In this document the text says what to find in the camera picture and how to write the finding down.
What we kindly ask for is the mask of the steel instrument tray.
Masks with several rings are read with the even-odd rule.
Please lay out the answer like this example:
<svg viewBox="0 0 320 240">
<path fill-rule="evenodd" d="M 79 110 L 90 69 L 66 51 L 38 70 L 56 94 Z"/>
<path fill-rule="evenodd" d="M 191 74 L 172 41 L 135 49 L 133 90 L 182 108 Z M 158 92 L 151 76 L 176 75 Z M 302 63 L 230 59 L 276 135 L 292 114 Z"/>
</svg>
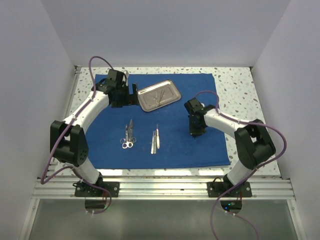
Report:
<svg viewBox="0 0 320 240">
<path fill-rule="evenodd" d="M 158 91 L 159 98 L 162 89 L 164 89 L 164 95 L 162 97 L 160 105 L 157 105 L 154 101 L 155 91 Z M 182 97 L 176 85 L 169 79 L 139 90 L 137 92 L 137 96 L 139 105 L 144 112 L 155 111 L 159 108 L 179 101 Z"/>
</svg>

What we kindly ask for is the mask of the blue surgical cloth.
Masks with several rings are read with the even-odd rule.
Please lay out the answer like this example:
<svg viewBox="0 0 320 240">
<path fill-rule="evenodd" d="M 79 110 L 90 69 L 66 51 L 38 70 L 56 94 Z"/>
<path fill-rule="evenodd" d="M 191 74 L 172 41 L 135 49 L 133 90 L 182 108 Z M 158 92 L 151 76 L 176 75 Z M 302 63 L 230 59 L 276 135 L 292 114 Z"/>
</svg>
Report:
<svg viewBox="0 0 320 240">
<path fill-rule="evenodd" d="M 171 80 L 181 99 L 160 109 L 145 112 L 138 105 L 104 109 L 86 132 L 88 157 L 97 169 L 173 169 L 204 168 L 230 164 L 225 135 L 208 127 L 205 134 L 189 132 L 184 104 L 196 97 L 204 104 L 215 104 L 215 80 L 210 73 L 132 74 L 128 81 L 143 89 Z M 133 120 L 136 142 L 122 148 L 125 128 Z M 151 154 L 153 132 L 158 124 L 160 148 Z"/>
</svg>

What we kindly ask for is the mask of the steel surgical scissors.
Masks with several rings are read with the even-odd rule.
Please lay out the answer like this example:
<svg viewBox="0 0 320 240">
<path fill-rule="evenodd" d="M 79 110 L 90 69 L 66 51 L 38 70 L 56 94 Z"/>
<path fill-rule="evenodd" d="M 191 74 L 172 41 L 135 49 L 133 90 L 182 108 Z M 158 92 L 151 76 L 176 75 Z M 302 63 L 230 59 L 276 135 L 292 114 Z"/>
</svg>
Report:
<svg viewBox="0 0 320 240">
<path fill-rule="evenodd" d="M 137 139 L 133 136 L 133 120 L 131 119 L 129 122 L 129 125 L 126 128 L 126 132 L 127 132 L 127 140 L 131 143 L 135 143 L 137 141 Z"/>
</svg>

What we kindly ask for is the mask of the short steel scissors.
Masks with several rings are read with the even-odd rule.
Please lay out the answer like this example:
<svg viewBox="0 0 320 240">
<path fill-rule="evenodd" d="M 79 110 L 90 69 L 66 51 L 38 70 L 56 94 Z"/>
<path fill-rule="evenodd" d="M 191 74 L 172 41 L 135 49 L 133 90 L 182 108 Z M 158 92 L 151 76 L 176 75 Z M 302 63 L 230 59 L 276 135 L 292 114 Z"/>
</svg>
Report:
<svg viewBox="0 0 320 240">
<path fill-rule="evenodd" d="M 133 147 L 133 142 L 130 141 L 129 139 L 129 127 L 126 125 L 125 126 L 125 138 L 122 139 L 122 148 L 127 149 L 127 148 L 132 148 Z"/>
</svg>

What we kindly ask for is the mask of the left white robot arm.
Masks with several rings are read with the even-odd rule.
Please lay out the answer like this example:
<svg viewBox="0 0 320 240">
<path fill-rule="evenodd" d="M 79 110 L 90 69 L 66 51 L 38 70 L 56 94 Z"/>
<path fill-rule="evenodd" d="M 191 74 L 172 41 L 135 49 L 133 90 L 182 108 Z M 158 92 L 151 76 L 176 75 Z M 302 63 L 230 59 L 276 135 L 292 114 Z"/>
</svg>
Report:
<svg viewBox="0 0 320 240">
<path fill-rule="evenodd" d="M 50 126 L 50 157 L 72 169 L 95 197 L 103 193 L 104 184 L 89 160 L 86 132 L 104 109 L 138 105 L 137 84 L 132 84 L 130 92 L 128 78 L 127 71 L 110 69 L 105 78 L 93 83 L 91 93 L 73 114 Z"/>
</svg>

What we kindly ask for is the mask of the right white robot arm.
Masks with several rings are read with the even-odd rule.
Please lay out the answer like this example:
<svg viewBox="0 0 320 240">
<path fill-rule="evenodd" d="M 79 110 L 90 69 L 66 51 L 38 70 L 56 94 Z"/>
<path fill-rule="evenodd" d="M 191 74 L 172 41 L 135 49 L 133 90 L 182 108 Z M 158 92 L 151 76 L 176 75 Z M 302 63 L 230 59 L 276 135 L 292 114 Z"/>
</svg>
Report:
<svg viewBox="0 0 320 240">
<path fill-rule="evenodd" d="M 235 196 L 243 186 L 239 182 L 276 153 L 275 145 L 261 120 L 232 119 L 229 115 L 220 113 L 211 104 L 205 106 L 195 97 L 188 100 L 184 107 L 188 112 L 191 136 L 201 136 L 206 132 L 206 128 L 213 128 L 235 140 L 238 162 L 222 181 L 212 182 L 213 191 Z"/>
</svg>

